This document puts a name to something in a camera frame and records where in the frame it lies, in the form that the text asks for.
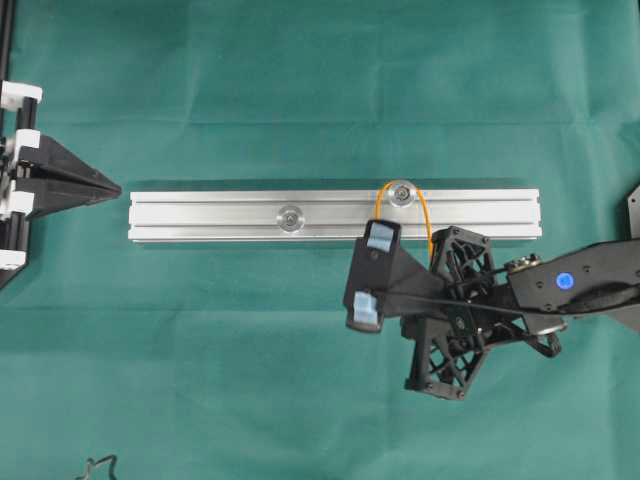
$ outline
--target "blue button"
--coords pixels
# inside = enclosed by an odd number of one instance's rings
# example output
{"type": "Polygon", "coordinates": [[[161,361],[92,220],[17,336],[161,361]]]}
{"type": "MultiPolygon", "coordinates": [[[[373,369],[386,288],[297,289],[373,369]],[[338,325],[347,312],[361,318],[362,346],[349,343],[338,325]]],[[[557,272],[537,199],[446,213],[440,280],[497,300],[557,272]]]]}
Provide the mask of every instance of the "blue button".
{"type": "Polygon", "coordinates": [[[573,288],[574,283],[573,275],[568,272],[559,273],[556,277],[556,285],[560,290],[570,290],[573,288]]]}

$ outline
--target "screw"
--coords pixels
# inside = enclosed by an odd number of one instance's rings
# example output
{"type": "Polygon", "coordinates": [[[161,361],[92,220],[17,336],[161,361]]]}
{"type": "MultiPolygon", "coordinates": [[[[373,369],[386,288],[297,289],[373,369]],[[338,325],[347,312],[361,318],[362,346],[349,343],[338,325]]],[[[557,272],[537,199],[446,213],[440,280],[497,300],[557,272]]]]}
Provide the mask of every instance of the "screw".
{"type": "Polygon", "coordinates": [[[396,200],[403,202],[407,198],[409,198],[409,196],[411,195],[411,192],[407,187],[398,187],[394,195],[396,197],[396,200]]]}
{"type": "Polygon", "coordinates": [[[293,227],[297,222],[298,216],[295,213],[290,213],[284,217],[284,223],[289,227],[293,227]]]}

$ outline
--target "black wire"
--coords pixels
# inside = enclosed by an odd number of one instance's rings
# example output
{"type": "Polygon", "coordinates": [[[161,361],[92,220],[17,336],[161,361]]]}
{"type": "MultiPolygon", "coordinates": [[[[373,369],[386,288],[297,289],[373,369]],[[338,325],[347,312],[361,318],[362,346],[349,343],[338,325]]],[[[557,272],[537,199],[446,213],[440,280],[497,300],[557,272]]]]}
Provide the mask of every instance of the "black wire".
{"type": "Polygon", "coordinates": [[[623,305],[616,305],[614,307],[588,310],[584,312],[563,312],[561,310],[553,310],[553,311],[546,312],[544,310],[536,310],[536,309],[530,309],[530,308],[494,307],[493,305],[485,305],[482,303],[467,303],[463,300],[445,300],[440,298],[428,298],[428,297],[422,297],[420,295],[410,295],[406,293],[393,293],[393,292],[383,292],[383,291],[376,292],[375,290],[373,291],[373,293],[374,294],[378,293],[381,297],[400,297],[400,298],[406,298],[408,300],[419,300],[424,303],[435,304],[435,305],[451,305],[456,307],[459,306],[459,307],[475,308],[477,310],[488,310],[490,312],[506,313],[509,315],[518,315],[518,316],[544,315],[547,317],[566,317],[566,316],[577,316],[577,315],[597,315],[597,314],[603,314],[603,313],[611,313],[615,310],[618,310],[624,307],[638,306],[638,304],[623,304],[623,305]]]}

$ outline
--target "metal bar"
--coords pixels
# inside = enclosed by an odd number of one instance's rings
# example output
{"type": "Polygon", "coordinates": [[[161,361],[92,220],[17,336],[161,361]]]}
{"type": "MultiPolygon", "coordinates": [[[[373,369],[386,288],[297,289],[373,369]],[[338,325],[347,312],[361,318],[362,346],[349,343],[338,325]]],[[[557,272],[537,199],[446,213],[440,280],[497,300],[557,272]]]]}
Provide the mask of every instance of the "metal bar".
{"type": "MultiPolygon", "coordinates": [[[[537,189],[424,190],[433,230],[451,225],[493,239],[542,235],[537,189]]],[[[373,216],[376,190],[133,192],[134,242],[350,240],[373,216]]],[[[385,202],[403,238],[426,238],[419,204],[385,202]]]]}

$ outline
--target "green tablecloth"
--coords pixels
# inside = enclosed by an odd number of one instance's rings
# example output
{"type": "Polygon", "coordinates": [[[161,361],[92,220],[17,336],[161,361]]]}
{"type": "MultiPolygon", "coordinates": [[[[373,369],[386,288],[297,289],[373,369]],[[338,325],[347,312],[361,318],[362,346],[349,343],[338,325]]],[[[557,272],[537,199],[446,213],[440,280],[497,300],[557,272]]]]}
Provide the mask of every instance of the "green tablecloth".
{"type": "Polygon", "coordinates": [[[122,479],[637,478],[640,338],[613,320],[438,401],[403,390],[397,322],[345,329],[350,244],[143,247],[127,208],[175,182],[484,182],[541,190],[544,236],[498,262],[624,238],[639,34],[635,0],[20,1],[11,79],[125,193],[35,222],[0,293],[0,477],[116,453],[122,479]]]}

